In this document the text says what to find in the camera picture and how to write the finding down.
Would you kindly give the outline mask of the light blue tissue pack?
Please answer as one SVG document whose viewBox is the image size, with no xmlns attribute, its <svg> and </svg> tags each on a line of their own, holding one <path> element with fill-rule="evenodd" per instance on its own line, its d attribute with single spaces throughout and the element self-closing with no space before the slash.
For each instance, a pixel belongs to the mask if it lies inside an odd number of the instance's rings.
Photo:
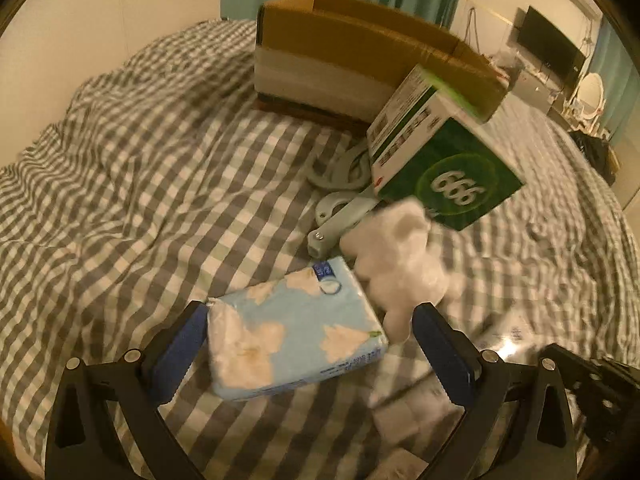
<svg viewBox="0 0 640 480">
<path fill-rule="evenodd" d="M 214 393 L 272 396 L 384 356 L 388 338 L 341 257 L 207 301 Z"/>
</svg>

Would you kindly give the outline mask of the grey plastic clip tool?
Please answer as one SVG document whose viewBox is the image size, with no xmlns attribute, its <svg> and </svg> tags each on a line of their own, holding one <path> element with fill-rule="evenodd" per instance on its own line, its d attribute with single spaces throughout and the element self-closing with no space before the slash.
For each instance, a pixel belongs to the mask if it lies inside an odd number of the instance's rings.
<svg viewBox="0 0 640 480">
<path fill-rule="evenodd" d="M 332 192 L 319 200 L 314 211 L 317 227 L 307 235 L 311 258 L 325 259 L 340 238 L 374 211 L 379 202 L 372 186 L 361 192 Z"/>
</svg>

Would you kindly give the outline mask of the white oval vanity mirror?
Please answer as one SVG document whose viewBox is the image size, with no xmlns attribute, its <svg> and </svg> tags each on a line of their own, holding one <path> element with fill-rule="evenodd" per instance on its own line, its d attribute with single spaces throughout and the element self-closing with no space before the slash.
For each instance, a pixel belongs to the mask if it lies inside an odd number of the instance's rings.
<svg viewBox="0 0 640 480">
<path fill-rule="evenodd" d="M 598 73 L 588 73 L 576 87 L 570 110 L 578 122 L 593 122 L 603 112 L 604 84 Z"/>
</svg>

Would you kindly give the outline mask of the grey plastic hangers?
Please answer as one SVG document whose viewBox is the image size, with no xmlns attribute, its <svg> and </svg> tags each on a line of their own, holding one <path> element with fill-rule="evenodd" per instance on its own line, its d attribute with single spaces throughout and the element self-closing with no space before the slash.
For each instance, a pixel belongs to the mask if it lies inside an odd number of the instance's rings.
<svg viewBox="0 0 640 480">
<path fill-rule="evenodd" d="M 328 176 L 318 174 L 312 165 L 307 170 L 306 179 L 320 190 L 359 192 L 371 184 L 369 149 L 366 140 L 341 154 Z"/>
</svg>

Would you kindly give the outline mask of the white plush toy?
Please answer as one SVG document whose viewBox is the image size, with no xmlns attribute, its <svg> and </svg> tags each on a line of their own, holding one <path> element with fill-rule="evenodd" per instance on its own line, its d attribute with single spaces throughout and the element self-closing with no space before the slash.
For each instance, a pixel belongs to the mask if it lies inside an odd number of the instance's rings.
<svg viewBox="0 0 640 480">
<path fill-rule="evenodd" d="M 427 247 L 431 226 L 423 204 L 409 197 L 370 214 L 340 239 L 341 252 L 354 262 L 368 298 L 383 311 L 391 344 L 410 337 L 416 306 L 437 306 L 462 295 L 463 276 L 448 271 Z"/>
</svg>

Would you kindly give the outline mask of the black wall television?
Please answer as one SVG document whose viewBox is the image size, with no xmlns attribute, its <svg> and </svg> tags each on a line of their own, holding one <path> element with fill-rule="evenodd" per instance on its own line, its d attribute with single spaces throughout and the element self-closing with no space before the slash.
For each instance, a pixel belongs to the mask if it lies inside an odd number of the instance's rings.
<svg viewBox="0 0 640 480">
<path fill-rule="evenodd" d="M 516 40 L 565 87 L 575 88 L 586 56 L 533 6 L 528 7 Z"/>
</svg>

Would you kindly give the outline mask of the grey white checkered bedspread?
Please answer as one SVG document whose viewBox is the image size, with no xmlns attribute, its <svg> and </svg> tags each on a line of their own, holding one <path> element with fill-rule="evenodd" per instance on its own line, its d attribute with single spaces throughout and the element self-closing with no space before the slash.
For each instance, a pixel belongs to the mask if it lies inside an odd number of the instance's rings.
<svg viewBox="0 0 640 480">
<path fill-rule="evenodd" d="M 42 464 L 66 361 L 112 362 L 192 299 L 304 268 L 320 193 L 354 140 L 258 110 L 255 25 L 154 41 L 78 88 L 1 171 L 1 419 Z M 639 362 L 639 253 L 610 187 L 539 110 L 505 98 L 485 127 L 523 187 L 428 246 L 462 277 L 451 322 L 477 335 L 520 312 L 541 344 Z M 226 403 L 198 358 L 164 409 L 209 479 L 362 479 L 384 444 L 375 403 L 427 371 L 418 346 L 271 398 Z"/>
</svg>

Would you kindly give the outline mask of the brown cardboard box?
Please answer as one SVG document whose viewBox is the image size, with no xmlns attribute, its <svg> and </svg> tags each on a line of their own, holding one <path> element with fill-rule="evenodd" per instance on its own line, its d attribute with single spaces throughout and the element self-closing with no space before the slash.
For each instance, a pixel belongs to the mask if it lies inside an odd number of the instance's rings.
<svg viewBox="0 0 640 480">
<path fill-rule="evenodd" d="M 262 96 L 372 122 L 414 66 L 481 120 L 506 87 L 447 29 L 368 0 L 268 0 L 257 14 L 254 87 Z"/>
</svg>

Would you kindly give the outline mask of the green 999 medicine box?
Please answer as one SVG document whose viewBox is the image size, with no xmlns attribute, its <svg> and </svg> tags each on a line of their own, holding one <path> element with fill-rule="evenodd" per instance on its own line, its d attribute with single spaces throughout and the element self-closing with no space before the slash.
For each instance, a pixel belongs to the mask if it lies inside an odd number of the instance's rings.
<svg viewBox="0 0 640 480">
<path fill-rule="evenodd" d="M 389 203 L 414 197 L 456 231 L 524 185 L 471 105 L 421 65 L 378 112 L 367 140 L 375 195 Z"/>
</svg>

